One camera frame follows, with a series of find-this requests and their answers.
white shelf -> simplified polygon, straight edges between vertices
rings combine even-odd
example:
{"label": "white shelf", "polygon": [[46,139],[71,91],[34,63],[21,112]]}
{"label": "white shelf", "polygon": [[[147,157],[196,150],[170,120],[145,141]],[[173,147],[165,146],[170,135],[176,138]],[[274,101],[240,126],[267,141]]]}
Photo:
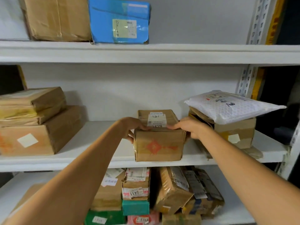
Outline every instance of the white shelf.
{"label": "white shelf", "polygon": [[300,64],[300,45],[121,45],[0,41],[0,63]]}
{"label": "white shelf", "polygon": [[[230,187],[217,166],[201,167],[211,177],[225,199],[225,206],[213,220],[204,220],[203,225],[229,225],[253,223],[254,219]],[[57,172],[20,173],[0,189],[0,223],[13,210],[25,192],[35,183],[47,182]]]}
{"label": "white shelf", "polygon": [[[96,140],[113,121],[90,121],[70,140],[56,155],[4,157],[0,156],[0,172],[9,171],[50,171],[62,170]],[[253,146],[263,153],[262,163],[281,162],[287,153],[286,146],[256,131]],[[135,162],[132,144],[122,140],[119,144],[109,168],[143,167],[143,166],[186,166],[214,165],[214,159],[207,160],[197,148],[193,140],[184,147],[184,155],[180,161],[173,162]]]}

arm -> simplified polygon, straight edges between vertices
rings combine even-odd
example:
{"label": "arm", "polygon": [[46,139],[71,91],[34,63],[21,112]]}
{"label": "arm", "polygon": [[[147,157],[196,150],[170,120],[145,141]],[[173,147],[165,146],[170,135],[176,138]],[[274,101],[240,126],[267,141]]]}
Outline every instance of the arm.
{"label": "arm", "polygon": [[203,143],[257,224],[299,224],[297,187],[224,140],[206,124],[187,117],[169,128],[189,131],[192,138]]}
{"label": "arm", "polygon": [[81,225],[122,138],[148,129],[132,117],[116,121],[91,146],[43,186],[7,225]]}

green box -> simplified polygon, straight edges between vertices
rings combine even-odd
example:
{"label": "green box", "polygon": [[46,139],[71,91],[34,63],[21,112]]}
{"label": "green box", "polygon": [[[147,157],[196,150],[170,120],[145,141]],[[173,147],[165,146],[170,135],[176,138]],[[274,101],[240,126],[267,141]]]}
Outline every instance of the green box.
{"label": "green box", "polygon": [[149,215],[149,202],[147,200],[123,200],[123,215]]}
{"label": "green box", "polygon": [[84,225],[118,225],[126,224],[126,217],[122,211],[96,212],[90,210],[84,220]]}

hand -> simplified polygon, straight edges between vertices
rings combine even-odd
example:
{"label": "hand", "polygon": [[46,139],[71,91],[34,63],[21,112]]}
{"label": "hand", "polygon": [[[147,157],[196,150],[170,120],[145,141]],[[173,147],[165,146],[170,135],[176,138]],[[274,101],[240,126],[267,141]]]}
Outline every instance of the hand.
{"label": "hand", "polygon": [[150,130],[150,127],[144,126],[138,118],[134,117],[124,117],[120,119],[120,122],[125,128],[124,139],[129,140],[133,144],[133,132],[132,129],[139,128],[141,130]]}
{"label": "hand", "polygon": [[187,132],[190,132],[190,137],[193,139],[199,139],[198,138],[198,130],[200,127],[206,126],[206,124],[197,121],[195,119],[192,119],[191,117],[184,117],[181,119],[178,123],[175,125],[167,125],[167,128],[175,130],[175,129],[183,129]]}

blue box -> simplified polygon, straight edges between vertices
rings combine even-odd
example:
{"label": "blue box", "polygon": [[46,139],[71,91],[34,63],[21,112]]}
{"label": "blue box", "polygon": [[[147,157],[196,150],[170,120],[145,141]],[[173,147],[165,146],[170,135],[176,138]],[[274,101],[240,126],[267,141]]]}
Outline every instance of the blue box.
{"label": "blue box", "polygon": [[149,202],[147,200],[123,200],[123,215],[149,215]]}
{"label": "blue box", "polygon": [[151,6],[147,2],[88,0],[94,43],[145,43]]}

